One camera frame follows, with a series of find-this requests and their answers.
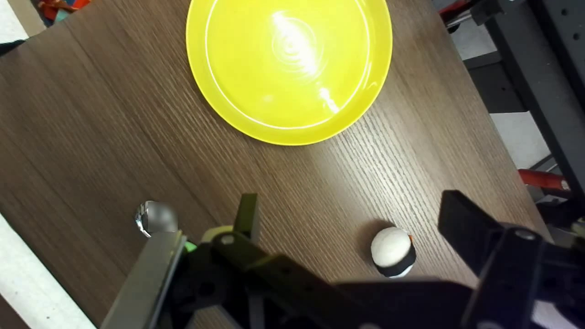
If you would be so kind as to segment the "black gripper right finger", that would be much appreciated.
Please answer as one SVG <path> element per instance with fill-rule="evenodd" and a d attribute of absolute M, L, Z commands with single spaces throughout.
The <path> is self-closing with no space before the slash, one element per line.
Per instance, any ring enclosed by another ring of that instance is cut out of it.
<path fill-rule="evenodd" d="M 585 326 L 585 249 L 546 242 L 531 229 L 498 224 L 458 191 L 443 191 L 436 229 L 478 279 L 462 313 L 464 329 L 540 329 L 535 302 Z"/>

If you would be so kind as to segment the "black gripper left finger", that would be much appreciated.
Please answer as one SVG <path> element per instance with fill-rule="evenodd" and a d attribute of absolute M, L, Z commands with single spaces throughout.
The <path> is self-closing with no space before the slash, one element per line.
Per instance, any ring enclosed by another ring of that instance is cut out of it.
<path fill-rule="evenodd" d="M 197 312 L 219 306 L 242 329 L 334 329 L 341 295 L 283 255 L 253 244 L 257 196 L 242 195 L 233 228 L 178 259 L 166 324 L 186 329 Z"/>

